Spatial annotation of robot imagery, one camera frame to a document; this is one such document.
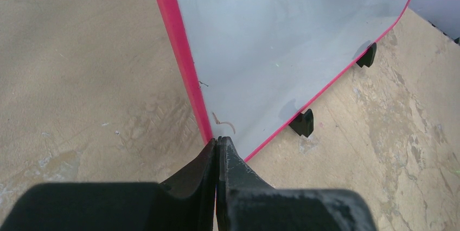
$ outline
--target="black object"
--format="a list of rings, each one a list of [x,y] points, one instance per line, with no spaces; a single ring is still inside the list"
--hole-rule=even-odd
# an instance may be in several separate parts
[[[310,136],[310,134],[313,133],[313,111],[308,109],[305,113],[300,113],[289,124],[289,127],[291,127],[299,136]]]
[[[375,53],[377,52],[377,43],[372,43],[364,55],[356,62],[358,66],[370,67],[374,63]]]
[[[28,190],[0,230],[376,230],[348,190],[278,190],[212,139],[158,183],[48,183]]]

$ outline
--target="beige floor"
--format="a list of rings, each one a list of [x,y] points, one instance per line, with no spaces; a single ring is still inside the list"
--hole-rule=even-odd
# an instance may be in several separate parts
[[[44,181],[161,181],[202,148],[155,0],[0,0],[0,222]],[[249,165],[348,188],[380,230],[459,230],[460,47],[408,10]]]

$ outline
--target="pink border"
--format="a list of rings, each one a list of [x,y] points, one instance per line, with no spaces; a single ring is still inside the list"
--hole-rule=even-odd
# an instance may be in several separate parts
[[[403,11],[396,19],[396,21],[387,29],[385,32],[380,35],[375,41],[378,42],[382,37],[384,37],[396,23],[399,21],[404,11],[406,11],[407,6],[409,5],[408,0],[406,6],[404,6]],[[168,32],[169,41],[171,42],[172,50],[176,56],[176,62],[179,66],[179,70],[182,75],[182,80],[187,90],[187,94],[190,99],[193,112],[198,123],[198,127],[201,132],[203,141],[208,143],[212,138],[211,125],[208,119],[206,112],[205,101],[200,90],[198,76],[196,74],[195,65],[193,63],[193,58],[190,52],[190,46],[187,40],[186,30],[182,21],[181,12],[179,9],[179,4],[177,0],[157,0],[159,10],[163,17],[163,21]],[[328,89],[340,76],[342,76],[356,61],[365,53],[361,53],[353,62],[351,62],[342,72],[340,72],[332,81],[330,81],[319,93],[317,93],[307,104],[305,104],[295,115],[291,117],[283,126],[281,126],[276,132],[274,132],[267,140],[265,140],[259,147],[257,147],[249,156],[246,157],[245,161],[250,160],[254,155],[259,152],[267,143],[269,143],[282,129],[291,123],[294,118],[305,110],[308,106],[311,105],[326,89]]]

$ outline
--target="concrete floor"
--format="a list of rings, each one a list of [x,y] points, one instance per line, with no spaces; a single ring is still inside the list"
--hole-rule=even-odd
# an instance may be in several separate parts
[[[0,0],[0,222],[45,181],[162,181],[201,137],[155,0]],[[380,230],[458,230],[460,47],[407,10],[371,68],[249,165],[276,188],[347,188]]]

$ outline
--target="pink strip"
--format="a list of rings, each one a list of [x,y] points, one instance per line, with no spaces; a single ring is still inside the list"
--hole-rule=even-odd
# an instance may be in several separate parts
[[[177,0],[157,0],[157,2],[166,31],[168,32],[172,50],[176,56],[177,65],[181,71],[182,80],[184,81],[193,113],[196,117],[198,128],[201,132],[201,137],[206,144],[213,137],[211,124],[209,123],[205,101],[198,83],[198,76],[196,75],[179,4]]]
[[[401,16],[404,14],[404,11],[406,11],[407,9],[407,6],[409,6],[409,2],[411,0],[408,0],[407,3],[406,3],[406,6],[404,6],[404,9],[403,11],[401,12],[401,15],[399,15],[399,17],[396,19],[396,21],[387,29],[385,30],[385,32],[380,35],[380,37],[378,37],[375,42],[378,42],[379,40],[381,40],[390,30],[393,29],[393,27],[396,25],[396,23],[399,21],[399,19],[401,18]],[[254,157],[254,155],[259,152],[265,145],[267,145],[267,143],[269,143],[277,134],[279,134],[279,132],[286,128],[286,126],[288,126],[296,117],[299,113],[301,113],[303,110],[305,110],[308,106],[311,105],[312,102],[314,102],[316,100],[316,98],[318,98],[321,94],[324,93],[324,91],[326,91],[326,89],[328,89],[335,81],[337,81],[337,79],[339,77],[341,77],[350,67],[352,67],[360,58],[362,55],[364,55],[364,53],[366,52],[367,50],[365,50],[363,53],[361,53],[361,55],[359,55],[352,63],[350,63],[344,70],[342,70],[342,72],[340,72],[340,74],[338,74],[336,77],[334,77],[334,79],[332,79],[332,81],[330,81],[323,89],[321,89],[321,91],[319,93],[317,93],[310,101],[308,101],[308,103],[306,105],[304,105],[294,116],[291,117],[291,119],[289,119],[285,124],[283,124],[283,126],[281,126],[281,128],[279,128],[276,132],[274,132],[267,140],[265,140],[259,147],[257,147],[251,154],[249,154],[249,156],[246,157],[245,159],[245,162],[247,162],[248,160],[250,160],[252,157]]]

